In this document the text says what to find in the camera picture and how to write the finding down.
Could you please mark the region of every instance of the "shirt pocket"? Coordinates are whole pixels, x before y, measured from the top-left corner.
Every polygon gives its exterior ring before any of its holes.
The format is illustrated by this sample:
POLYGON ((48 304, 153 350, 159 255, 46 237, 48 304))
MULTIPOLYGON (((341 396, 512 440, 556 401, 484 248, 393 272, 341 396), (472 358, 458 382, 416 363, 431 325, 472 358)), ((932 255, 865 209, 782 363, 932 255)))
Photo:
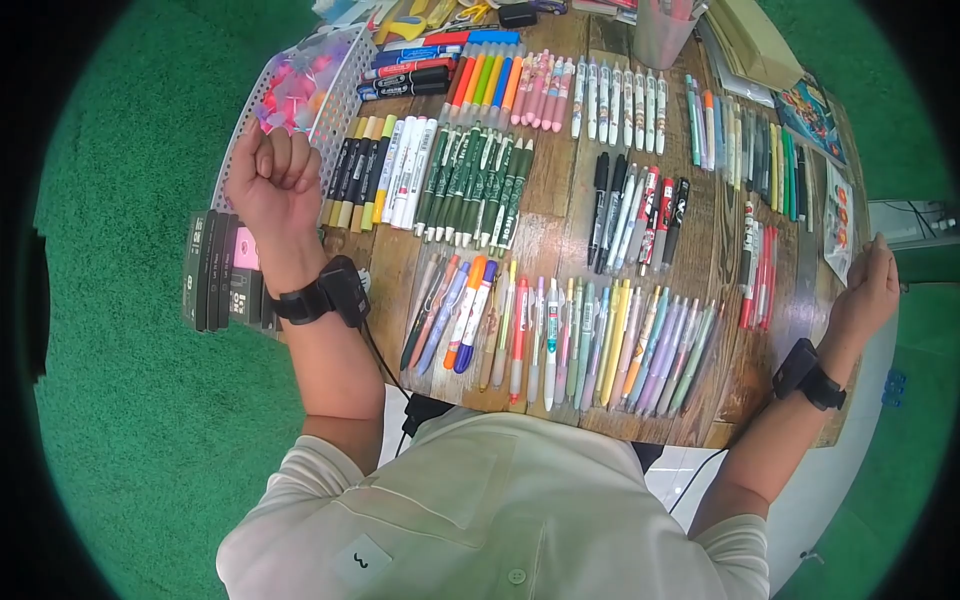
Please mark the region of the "shirt pocket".
POLYGON ((335 502, 362 516, 480 547, 503 501, 516 437, 455 433, 407 450, 335 502))

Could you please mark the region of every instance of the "black cable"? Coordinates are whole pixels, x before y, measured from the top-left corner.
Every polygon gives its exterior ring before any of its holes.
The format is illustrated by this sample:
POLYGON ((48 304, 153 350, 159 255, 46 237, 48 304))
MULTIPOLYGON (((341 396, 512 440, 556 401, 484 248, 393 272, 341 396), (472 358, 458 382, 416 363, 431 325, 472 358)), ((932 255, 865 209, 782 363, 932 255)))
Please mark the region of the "black cable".
POLYGON ((693 473, 693 477, 690 477, 690 481, 687 482, 686 487, 684 488, 684 490, 683 490, 682 492, 680 492, 680 497, 678 497, 678 498, 677 498, 677 501, 674 502, 674 503, 673 503, 673 506, 670 507, 670 514, 671 514, 671 515, 673 515, 673 509, 677 508, 677 505, 680 504, 680 501, 684 499, 684 495, 686 494, 686 491, 690 489, 690 486, 691 486, 691 485, 693 485, 693 480, 697 478, 697 475, 700 474, 700 471, 703 470, 703 468, 707 465, 707 463, 709 463, 711 460, 713 460, 713 457, 715 457, 717 454, 720 454, 720 453, 723 452, 724 450, 726 450, 726 448, 720 448, 719 450, 717 450, 717 451, 714 452, 713 454, 710 454, 709 457, 708 457, 703 463, 701 463, 701 465, 700 465, 699 467, 697 467, 696 472, 693 473))

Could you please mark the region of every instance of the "yellow marker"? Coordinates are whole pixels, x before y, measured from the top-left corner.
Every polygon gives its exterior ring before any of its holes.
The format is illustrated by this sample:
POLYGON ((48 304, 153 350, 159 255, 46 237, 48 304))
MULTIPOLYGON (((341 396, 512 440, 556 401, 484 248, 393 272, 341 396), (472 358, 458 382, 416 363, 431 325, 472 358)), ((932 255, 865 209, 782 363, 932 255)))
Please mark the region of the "yellow marker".
POLYGON ((616 364, 623 347, 623 335, 627 328, 627 315, 630 313, 630 300, 634 290, 630 288, 630 280, 624 279, 620 286, 620 300, 617 303, 616 323, 613 324, 613 338, 610 340, 610 359, 607 361, 607 371, 603 377, 603 391, 600 395, 600 405, 607 406, 613 390, 613 379, 616 377, 616 364))

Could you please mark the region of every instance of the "light blue pen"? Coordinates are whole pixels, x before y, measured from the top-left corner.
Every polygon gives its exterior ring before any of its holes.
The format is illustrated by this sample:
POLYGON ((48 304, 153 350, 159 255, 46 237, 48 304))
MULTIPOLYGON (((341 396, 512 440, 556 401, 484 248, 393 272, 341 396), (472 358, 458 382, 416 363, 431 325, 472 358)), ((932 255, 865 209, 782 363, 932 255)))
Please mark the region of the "light blue pen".
POLYGON ((437 344, 440 343, 440 338, 444 335, 446 322, 450 320, 450 315, 453 313, 454 307, 457 305, 457 302, 460 301, 461 293, 464 291, 464 285, 467 284, 469 272, 470 263, 465 260, 460 265, 460 271, 457 271, 457 274, 453 276, 450 287, 446 290, 444 305, 440 309, 440 314, 437 315, 437 321, 433 323, 433 328, 430 329, 430 337, 426 339, 426 346, 423 347, 423 354, 420 355, 420 360, 417 363, 417 374, 419 375, 423 375, 426 373, 426 370, 430 368, 430 362, 433 361, 433 354, 437 351, 437 344))
POLYGON ((643 390, 643 382, 650 371, 650 361, 653 359, 654 351, 657 349, 657 341, 660 339, 660 331, 663 329, 663 321, 666 320, 667 308, 670 302, 670 288, 663 288, 660 294, 660 301, 657 303, 657 319, 654 321, 653 331, 650 332, 650 341, 647 342, 647 349, 643 352, 643 360, 640 363, 640 373, 637 374, 634 381, 634 387, 630 391, 630 397, 627 400, 627 412, 633 413, 636 409, 636 402, 640 400, 640 392, 643 390))

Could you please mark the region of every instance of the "green carpet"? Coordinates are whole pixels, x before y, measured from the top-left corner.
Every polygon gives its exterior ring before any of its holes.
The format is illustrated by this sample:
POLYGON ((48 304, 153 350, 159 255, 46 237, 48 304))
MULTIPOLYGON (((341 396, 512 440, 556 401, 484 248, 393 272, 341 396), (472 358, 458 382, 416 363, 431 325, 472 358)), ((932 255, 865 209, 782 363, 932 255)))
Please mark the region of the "green carpet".
MULTIPOLYGON (((224 597, 217 544, 300 427, 284 347, 243 327, 199 335, 179 317, 186 214, 209 202, 253 78, 315 22, 308 0, 280 4, 136 3, 74 90, 42 174, 53 315, 41 432, 69 514, 126 598, 224 597)), ((852 40, 838 51, 806 40, 810 17, 792 3, 762 4, 844 100, 871 195, 946 193, 918 109, 877 101, 875 82, 886 97, 911 92, 872 26, 837 7, 828 25, 852 40)))

